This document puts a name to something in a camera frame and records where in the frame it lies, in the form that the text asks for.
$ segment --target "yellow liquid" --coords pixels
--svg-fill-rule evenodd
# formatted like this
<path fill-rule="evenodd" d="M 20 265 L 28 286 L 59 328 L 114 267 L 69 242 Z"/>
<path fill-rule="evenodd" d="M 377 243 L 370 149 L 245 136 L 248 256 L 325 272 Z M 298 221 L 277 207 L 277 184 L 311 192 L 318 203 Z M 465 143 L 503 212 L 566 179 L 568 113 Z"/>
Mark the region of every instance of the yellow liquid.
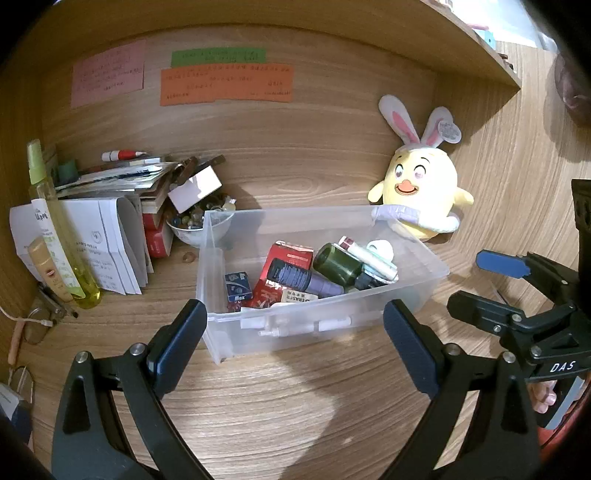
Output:
<path fill-rule="evenodd" d="M 72 236 L 70 235 L 69 224 L 61 212 L 61 206 L 57 200 L 56 190 L 51 178 L 46 177 L 42 181 L 32 185 L 30 193 L 32 199 L 40 198 L 47 201 L 47 208 L 50 211 L 51 220 L 56 228 L 61 247 L 64 249 L 66 258 L 72 267 L 76 280 L 80 284 L 80 288 L 86 295 L 85 298 L 81 298 L 72 294 L 74 301 L 81 309 L 96 307 L 102 298 L 101 291 L 92 273 L 80 258 L 75 244 L 71 241 Z"/>

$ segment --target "stuffed duck toy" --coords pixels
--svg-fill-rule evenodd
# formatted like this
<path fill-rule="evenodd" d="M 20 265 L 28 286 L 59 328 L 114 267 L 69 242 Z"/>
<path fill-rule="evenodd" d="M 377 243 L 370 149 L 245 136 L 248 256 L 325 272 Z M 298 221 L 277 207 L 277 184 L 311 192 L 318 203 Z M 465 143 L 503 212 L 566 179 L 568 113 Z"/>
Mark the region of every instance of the stuffed duck toy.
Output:
<path fill-rule="evenodd" d="M 404 145 L 394 152 L 386 178 L 368 193 L 372 203 L 384 198 L 374 217 L 399 220 L 423 241 L 455 232 L 460 220 L 450 214 L 452 206 L 472 205 L 474 198 L 457 186 L 451 159 L 437 148 L 444 140 L 457 143 L 461 139 L 451 113 L 445 107 L 436 108 L 419 140 L 404 104 L 394 95 L 380 99 L 379 111 Z"/>

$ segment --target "clear plastic bin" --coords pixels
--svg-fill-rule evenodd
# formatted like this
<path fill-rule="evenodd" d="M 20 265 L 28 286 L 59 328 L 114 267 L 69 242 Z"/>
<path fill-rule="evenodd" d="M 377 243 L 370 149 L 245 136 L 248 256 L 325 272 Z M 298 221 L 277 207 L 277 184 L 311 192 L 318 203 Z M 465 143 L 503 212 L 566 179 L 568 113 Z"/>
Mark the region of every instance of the clear plastic bin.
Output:
<path fill-rule="evenodd" d="M 235 355 L 289 348 L 381 323 L 384 306 L 393 299 L 402 299 L 413 312 L 420 309 L 449 269 L 400 223 L 374 220 L 372 209 L 367 205 L 206 212 L 196 297 L 207 307 L 203 339 L 213 360 L 220 363 Z M 306 303 L 228 313 L 225 274 L 246 271 L 254 288 L 277 240 L 312 247 L 316 253 L 343 235 L 360 245 L 389 240 L 399 280 Z M 266 327 L 247 328 L 256 324 Z M 282 336 L 259 334 L 274 327 Z"/>

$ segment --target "plush toy eye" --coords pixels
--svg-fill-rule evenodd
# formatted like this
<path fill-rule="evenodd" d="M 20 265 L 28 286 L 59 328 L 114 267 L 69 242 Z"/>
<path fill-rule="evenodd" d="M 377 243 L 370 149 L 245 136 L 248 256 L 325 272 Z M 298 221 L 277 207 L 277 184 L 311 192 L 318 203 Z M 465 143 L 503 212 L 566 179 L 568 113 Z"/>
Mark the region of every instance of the plush toy eye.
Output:
<path fill-rule="evenodd" d="M 414 177 L 416 179 L 422 179 L 423 175 L 427 173 L 427 170 L 422 165 L 417 165 L 414 167 Z"/>

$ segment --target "metal screw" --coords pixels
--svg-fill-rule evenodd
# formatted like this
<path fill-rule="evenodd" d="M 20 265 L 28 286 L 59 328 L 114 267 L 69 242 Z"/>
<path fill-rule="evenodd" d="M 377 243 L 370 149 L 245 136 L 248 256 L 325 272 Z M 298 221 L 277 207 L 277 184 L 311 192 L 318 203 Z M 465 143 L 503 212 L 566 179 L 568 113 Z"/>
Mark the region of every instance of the metal screw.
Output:
<path fill-rule="evenodd" d="M 503 352 L 503 360 L 508 364 L 512 364 L 515 362 L 516 358 L 515 355 L 511 352 Z"/>
<path fill-rule="evenodd" d="M 534 345 L 532 348 L 530 348 L 530 353 L 531 356 L 538 358 L 542 354 L 542 349 L 539 346 Z"/>
<path fill-rule="evenodd" d="M 138 356 L 144 353 L 146 350 L 146 346 L 143 343 L 134 343 L 132 346 L 129 347 L 129 353 L 133 356 Z"/>
<path fill-rule="evenodd" d="M 460 353 L 462 353 L 462 349 L 460 348 L 460 346 L 455 343 L 448 343 L 445 346 L 445 351 L 447 354 L 453 356 L 460 355 Z"/>
<path fill-rule="evenodd" d="M 74 359 L 76 360 L 76 363 L 83 364 L 84 362 L 86 362 L 88 360 L 88 352 L 86 352 L 86 351 L 78 352 L 76 354 L 76 356 L 74 357 Z"/>

